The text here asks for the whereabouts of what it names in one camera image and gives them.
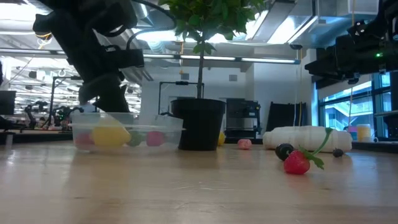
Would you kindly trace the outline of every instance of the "plastic strawberry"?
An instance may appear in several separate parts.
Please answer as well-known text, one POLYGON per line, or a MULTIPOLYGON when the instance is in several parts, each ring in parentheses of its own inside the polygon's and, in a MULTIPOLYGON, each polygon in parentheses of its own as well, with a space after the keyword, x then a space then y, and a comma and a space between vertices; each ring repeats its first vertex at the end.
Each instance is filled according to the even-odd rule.
POLYGON ((284 162, 285 172, 288 174, 305 174, 310 169, 310 161, 313 161, 315 165, 321 169, 323 169, 323 161, 317 157, 315 157, 325 146, 325 144, 329 140, 329 136, 333 131, 331 128, 325 128, 326 136, 323 140, 321 146, 315 150, 313 153, 309 153, 306 149, 299 146, 298 151, 294 151, 290 153, 289 157, 284 162))

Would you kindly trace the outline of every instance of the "tree trunk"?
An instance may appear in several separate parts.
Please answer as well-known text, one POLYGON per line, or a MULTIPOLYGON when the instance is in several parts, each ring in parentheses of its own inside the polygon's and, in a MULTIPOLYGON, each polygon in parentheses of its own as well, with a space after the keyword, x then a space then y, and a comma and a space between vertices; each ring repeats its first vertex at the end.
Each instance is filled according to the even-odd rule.
POLYGON ((206 47, 206 42, 203 40, 202 41, 202 48, 200 52, 200 60, 199 60, 199 76, 198 76, 198 85, 197 85, 197 98, 201 99, 202 98, 202 83, 203 83, 203 64, 205 62, 205 47, 206 47))

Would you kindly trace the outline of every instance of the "green ball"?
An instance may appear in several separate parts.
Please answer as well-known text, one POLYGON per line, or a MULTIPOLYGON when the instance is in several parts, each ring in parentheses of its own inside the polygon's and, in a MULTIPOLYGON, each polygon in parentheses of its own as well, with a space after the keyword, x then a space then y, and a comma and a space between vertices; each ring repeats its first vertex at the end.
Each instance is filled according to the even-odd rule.
POLYGON ((130 131, 131 140, 127 143, 127 145, 131 147, 139 146, 142 140, 144 139, 141 134, 137 131, 130 131))

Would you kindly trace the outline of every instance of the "wooden table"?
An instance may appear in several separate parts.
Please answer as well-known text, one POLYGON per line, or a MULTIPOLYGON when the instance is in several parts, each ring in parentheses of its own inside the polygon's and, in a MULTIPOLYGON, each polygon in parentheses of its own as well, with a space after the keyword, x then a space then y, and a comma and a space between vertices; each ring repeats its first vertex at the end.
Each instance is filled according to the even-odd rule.
POLYGON ((140 148, 76 153, 69 142, 0 152, 0 223, 398 223, 398 156, 322 154, 287 175, 273 151, 140 148))

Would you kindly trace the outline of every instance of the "potted plant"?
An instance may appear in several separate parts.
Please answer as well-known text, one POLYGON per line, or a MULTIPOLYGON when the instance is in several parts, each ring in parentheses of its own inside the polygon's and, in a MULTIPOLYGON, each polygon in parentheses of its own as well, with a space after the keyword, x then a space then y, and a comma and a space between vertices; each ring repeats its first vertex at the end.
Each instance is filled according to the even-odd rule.
POLYGON ((193 52, 200 54, 197 98, 172 101, 172 113, 184 120, 179 148, 212 151, 217 148, 218 136, 225 113, 225 103, 202 99, 203 64, 205 52, 216 50, 208 39, 215 34, 232 40, 235 32, 246 33, 246 24, 255 19, 252 7, 265 9, 264 0, 160 0, 168 5, 177 20, 175 35, 194 39, 193 52))

